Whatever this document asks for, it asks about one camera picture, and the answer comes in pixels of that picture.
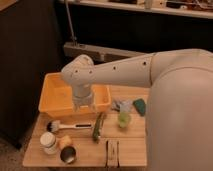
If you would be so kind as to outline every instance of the metal rod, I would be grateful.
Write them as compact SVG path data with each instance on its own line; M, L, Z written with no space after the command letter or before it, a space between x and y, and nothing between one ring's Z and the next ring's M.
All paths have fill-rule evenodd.
M65 6L66 6L66 11L67 11L67 18L68 18L68 23L69 23L69 28L70 28L70 33L71 33L71 39L74 45L77 45L77 40L74 34L74 29L73 29L73 24L72 24L72 19L71 19L71 14L69 10L69 4L68 0L64 0Z

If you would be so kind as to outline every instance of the brush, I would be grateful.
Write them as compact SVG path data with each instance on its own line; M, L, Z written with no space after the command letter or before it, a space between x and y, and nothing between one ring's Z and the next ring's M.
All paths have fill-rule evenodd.
M56 132L59 129L88 129L92 128L92 124L73 124L65 125L61 124L60 120L51 121L47 124L47 131Z

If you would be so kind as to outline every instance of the handle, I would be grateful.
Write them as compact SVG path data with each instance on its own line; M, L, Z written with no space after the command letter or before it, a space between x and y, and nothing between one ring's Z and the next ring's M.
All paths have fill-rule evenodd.
M88 129L88 128L92 128L92 124L74 124L74 125L60 124L60 129Z

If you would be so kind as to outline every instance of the floor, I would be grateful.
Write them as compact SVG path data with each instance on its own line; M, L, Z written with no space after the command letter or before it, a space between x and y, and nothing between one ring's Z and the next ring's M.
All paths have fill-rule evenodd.
M22 166L24 152L27 148L33 126L21 140L23 147L16 150L4 140L0 139L0 171L107 171L106 168L26 168ZM110 168L108 171L145 171L142 168Z

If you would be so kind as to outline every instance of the black cabinet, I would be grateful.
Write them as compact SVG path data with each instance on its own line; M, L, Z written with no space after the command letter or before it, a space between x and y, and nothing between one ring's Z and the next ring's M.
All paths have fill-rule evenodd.
M69 39L64 5L56 5L63 40ZM98 46L156 52L184 48L213 51L213 20L70 5L78 42Z
M52 0L20 0L0 12L0 136L13 145L38 114L47 72L63 63Z

